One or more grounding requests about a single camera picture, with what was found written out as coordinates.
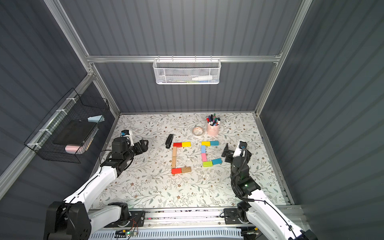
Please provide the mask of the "lime green block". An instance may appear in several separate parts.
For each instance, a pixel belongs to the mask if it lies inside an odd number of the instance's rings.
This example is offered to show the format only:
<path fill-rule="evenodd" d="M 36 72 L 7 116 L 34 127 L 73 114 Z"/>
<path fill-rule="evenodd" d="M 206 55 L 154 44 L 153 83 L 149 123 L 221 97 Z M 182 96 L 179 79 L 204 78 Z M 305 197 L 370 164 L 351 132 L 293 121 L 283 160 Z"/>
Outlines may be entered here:
<path fill-rule="evenodd" d="M 203 162 L 203 167 L 212 167 L 213 166 L 213 162 L 212 161 L 208 161 L 208 162 Z"/>

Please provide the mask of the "pink block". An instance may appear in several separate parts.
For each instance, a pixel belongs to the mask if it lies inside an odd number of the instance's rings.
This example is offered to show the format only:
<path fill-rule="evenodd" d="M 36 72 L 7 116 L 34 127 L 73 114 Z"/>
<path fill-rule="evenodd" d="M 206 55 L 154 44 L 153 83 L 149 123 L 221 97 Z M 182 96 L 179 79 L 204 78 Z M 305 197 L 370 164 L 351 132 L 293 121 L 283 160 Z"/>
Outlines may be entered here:
<path fill-rule="evenodd" d="M 201 157 L 202 157 L 202 161 L 203 162 L 207 162 L 208 161 L 206 153 L 201 153 Z"/>

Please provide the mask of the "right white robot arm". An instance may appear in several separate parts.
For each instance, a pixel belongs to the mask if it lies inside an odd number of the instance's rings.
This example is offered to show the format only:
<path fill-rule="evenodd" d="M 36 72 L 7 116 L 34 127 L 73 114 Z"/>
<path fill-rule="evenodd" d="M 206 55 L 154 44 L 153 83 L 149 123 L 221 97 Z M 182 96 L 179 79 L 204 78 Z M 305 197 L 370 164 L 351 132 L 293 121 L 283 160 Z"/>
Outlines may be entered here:
<path fill-rule="evenodd" d="M 240 141 L 234 151 L 226 145 L 222 157 L 231 164 L 230 186 L 238 199 L 239 220 L 251 223 L 269 240 L 316 240 L 317 236 L 286 217 L 250 176 L 248 163 L 252 156 L 248 144 Z"/>

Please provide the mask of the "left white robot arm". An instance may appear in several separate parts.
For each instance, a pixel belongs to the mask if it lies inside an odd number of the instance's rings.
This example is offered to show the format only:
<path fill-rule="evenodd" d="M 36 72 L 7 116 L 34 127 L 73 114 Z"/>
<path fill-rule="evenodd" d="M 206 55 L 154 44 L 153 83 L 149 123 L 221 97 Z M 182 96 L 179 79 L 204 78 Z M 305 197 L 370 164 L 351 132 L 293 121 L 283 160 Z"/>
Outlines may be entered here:
<path fill-rule="evenodd" d="M 130 223 L 130 211 L 125 203 L 110 203 L 93 213 L 89 210 L 101 192 L 132 164 L 134 157 L 147 152 L 148 148 L 147 140 L 134 143 L 132 137 L 115 138 L 100 169 L 72 195 L 48 207 L 43 238 L 87 240 L 112 223 Z"/>

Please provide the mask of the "yellow block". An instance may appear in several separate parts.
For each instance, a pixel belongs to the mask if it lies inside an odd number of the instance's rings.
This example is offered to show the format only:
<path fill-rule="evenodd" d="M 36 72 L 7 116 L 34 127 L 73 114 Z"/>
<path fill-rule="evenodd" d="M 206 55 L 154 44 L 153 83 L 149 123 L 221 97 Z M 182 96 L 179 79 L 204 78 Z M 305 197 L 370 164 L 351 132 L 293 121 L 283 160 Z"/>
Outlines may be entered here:
<path fill-rule="evenodd" d="M 182 142 L 182 147 L 191 147 L 191 142 Z"/>
<path fill-rule="evenodd" d="M 204 141 L 202 142 L 202 146 L 210 146 L 211 145 L 211 142 L 210 141 Z"/>

